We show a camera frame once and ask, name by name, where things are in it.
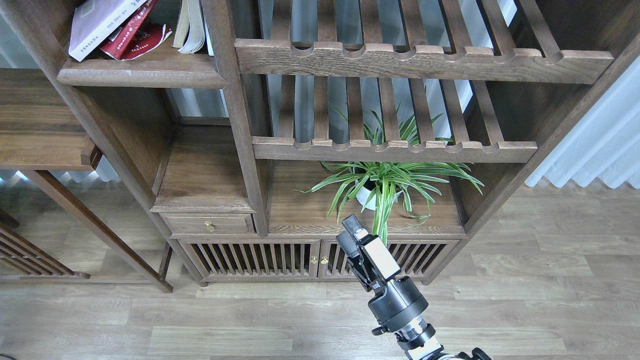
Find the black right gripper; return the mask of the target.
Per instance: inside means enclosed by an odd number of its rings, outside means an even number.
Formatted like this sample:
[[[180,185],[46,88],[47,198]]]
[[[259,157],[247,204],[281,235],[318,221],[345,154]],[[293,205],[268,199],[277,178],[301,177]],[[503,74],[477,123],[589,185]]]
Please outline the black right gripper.
[[[379,324],[373,335],[422,335],[428,324],[422,314],[428,302],[409,276],[397,278],[400,267],[386,245],[376,235],[367,235],[359,219],[350,214],[343,219],[346,231],[336,236],[347,262],[366,292],[374,292],[368,307]]]

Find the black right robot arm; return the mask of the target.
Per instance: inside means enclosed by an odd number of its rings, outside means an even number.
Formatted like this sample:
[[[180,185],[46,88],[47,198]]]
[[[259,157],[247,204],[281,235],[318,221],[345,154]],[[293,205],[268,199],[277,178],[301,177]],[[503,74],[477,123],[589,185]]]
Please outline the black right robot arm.
[[[347,262],[366,292],[373,291],[368,307],[379,326],[375,336],[393,333],[409,360],[489,360],[475,347],[471,354],[446,353],[435,337],[432,324],[423,319],[428,302],[409,276],[398,277],[400,266],[382,239],[368,230],[352,214],[342,221],[345,228],[336,240]]]

